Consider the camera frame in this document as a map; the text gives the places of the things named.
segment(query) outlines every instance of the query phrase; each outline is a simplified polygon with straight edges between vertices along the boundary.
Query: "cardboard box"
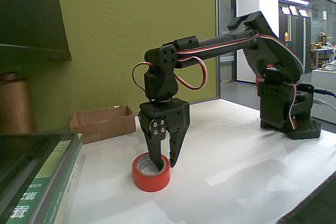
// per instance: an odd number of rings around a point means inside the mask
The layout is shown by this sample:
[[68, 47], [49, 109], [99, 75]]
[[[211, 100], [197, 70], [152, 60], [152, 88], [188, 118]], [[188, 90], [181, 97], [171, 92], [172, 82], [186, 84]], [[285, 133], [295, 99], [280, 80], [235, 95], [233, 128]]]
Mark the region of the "cardboard box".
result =
[[135, 131], [135, 119], [128, 106], [76, 111], [70, 128], [84, 135], [84, 144], [129, 134]]

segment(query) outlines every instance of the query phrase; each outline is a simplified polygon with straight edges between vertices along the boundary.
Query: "blue cable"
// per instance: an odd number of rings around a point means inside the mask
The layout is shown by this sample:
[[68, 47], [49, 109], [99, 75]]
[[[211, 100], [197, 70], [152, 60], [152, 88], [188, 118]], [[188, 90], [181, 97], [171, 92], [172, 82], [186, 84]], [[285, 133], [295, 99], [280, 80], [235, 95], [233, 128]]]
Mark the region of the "blue cable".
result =
[[326, 94], [326, 95], [330, 95], [332, 97], [335, 97], [336, 99], [336, 94], [334, 94], [331, 91], [325, 90], [325, 89], [314, 89], [314, 92], [317, 94]]

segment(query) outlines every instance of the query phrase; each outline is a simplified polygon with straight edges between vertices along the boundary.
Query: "floor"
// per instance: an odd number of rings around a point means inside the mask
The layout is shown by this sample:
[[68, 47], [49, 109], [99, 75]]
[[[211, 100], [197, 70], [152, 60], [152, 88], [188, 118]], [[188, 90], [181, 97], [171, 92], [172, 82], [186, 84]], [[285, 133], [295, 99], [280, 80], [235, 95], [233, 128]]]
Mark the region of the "floor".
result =
[[[311, 83], [311, 73], [302, 75], [302, 83]], [[222, 99], [260, 110], [260, 98], [257, 96], [255, 84], [222, 81], [220, 88], [220, 97]], [[319, 119], [316, 120], [321, 122], [323, 130], [336, 133], [335, 124]]]

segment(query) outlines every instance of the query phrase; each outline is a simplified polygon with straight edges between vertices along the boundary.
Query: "green wall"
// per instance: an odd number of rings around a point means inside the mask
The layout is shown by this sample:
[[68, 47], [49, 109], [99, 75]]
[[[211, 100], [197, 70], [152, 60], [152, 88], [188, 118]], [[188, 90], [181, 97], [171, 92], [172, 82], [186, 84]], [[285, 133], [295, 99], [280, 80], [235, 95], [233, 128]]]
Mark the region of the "green wall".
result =
[[[143, 91], [131, 71], [146, 50], [190, 35], [215, 36], [215, 0], [60, 0], [71, 62], [22, 67], [39, 131], [66, 127], [75, 110], [128, 104], [138, 112]], [[216, 97], [216, 60], [208, 60], [208, 84], [177, 97], [192, 101]], [[143, 84], [146, 67], [136, 71]], [[202, 81], [199, 66], [177, 70], [185, 80]]]

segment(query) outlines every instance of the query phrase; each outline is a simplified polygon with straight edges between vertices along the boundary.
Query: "ceiling light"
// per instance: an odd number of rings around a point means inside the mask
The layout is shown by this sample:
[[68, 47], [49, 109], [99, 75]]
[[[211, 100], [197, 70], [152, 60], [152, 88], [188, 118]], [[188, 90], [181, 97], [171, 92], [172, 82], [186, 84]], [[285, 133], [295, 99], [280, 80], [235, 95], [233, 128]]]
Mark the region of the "ceiling light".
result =
[[300, 4], [300, 5], [309, 5], [308, 1], [303, 1], [303, 0], [284, 0], [284, 1], [289, 1], [289, 2]]

